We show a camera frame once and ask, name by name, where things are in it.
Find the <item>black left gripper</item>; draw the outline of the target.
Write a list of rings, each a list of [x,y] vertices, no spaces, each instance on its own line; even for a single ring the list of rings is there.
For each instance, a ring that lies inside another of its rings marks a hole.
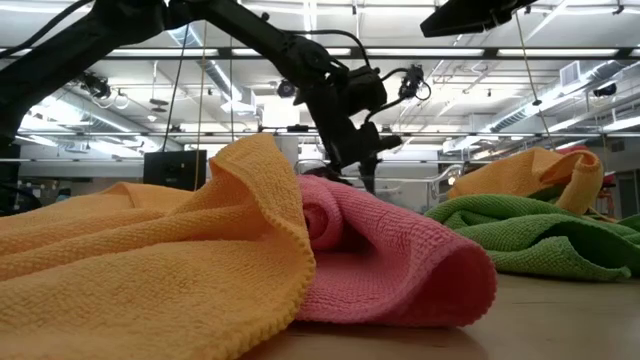
[[[353,106],[357,112],[363,107],[343,96],[334,87],[316,87],[305,90],[305,104],[316,125],[317,132],[334,169],[342,169],[360,162],[360,179],[366,191],[375,194],[377,154],[401,144],[397,135],[381,137],[372,123],[356,128],[350,116]],[[328,167],[316,167],[304,172],[327,180],[351,185],[339,173]]]

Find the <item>orange microfiber towel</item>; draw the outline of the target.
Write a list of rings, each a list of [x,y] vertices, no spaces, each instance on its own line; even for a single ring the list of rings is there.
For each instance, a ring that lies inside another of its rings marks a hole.
[[[583,215],[594,205],[603,184],[603,165],[594,153],[582,148],[558,153],[534,147],[463,175],[447,197],[533,197]]]
[[[269,135],[210,168],[0,218],[0,360],[234,360],[285,329],[315,270],[292,168]]]

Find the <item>pink microfiber towel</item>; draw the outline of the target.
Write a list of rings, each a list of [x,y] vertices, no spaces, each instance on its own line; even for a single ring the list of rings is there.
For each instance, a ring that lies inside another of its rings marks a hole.
[[[497,276],[479,245],[348,185],[298,182],[316,261],[299,320],[463,327],[488,312]]]

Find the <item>green microfiber towel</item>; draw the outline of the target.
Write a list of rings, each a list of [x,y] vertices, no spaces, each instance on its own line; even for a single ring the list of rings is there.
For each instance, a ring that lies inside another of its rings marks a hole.
[[[640,216],[604,222],[511,195],[457,197],[426,216],[480,245],[501,273],[594,282],[640,279]]]

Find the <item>white ceiling vent unit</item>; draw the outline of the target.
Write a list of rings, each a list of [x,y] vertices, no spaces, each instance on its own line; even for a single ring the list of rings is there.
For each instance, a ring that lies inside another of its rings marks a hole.
[[[584,86],[590,81],[591,62],[576,60],[559,70],[560,85],[563,89]]]

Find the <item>black monitor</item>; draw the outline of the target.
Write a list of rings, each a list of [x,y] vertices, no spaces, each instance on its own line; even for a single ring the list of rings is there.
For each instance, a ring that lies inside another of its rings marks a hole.
[[[195,191],[205,184],[207,167],[206,150],[146,153],[143,183]]]

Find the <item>black overhead frame beam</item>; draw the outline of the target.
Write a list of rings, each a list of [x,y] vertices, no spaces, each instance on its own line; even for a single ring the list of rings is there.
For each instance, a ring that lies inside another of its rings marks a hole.
[[[213,59],[252,59],[261,58],[255,50],[249,48],[221,47],[212,48],[218,54]],[[558,47],[370,47],[366,48],[370,59],[424,59],[424,60],[522,60],[524,57],[533,60],[640,60],[640,47],[625,48],[558,48]],[[105,59],[177,59],[180,55],[185,58],[197,58],[191,51],[185,52],[179,48],[122,48],[116,49],[105,56]]]

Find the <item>silver ceiling air duct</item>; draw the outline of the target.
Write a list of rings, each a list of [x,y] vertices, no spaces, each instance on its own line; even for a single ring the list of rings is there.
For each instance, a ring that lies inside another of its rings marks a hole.
[[[176,43],[186,47],[185,52],[191,51],[195,54],[196,64],[220,93],[221,109],[224,112],[246,116],[257,113],[254,92],[246,87],[238,87],[231,81],[228,74],[213,59],[218,52],[206,48],[203,40],[189,25],[169,30],[168,34]]]

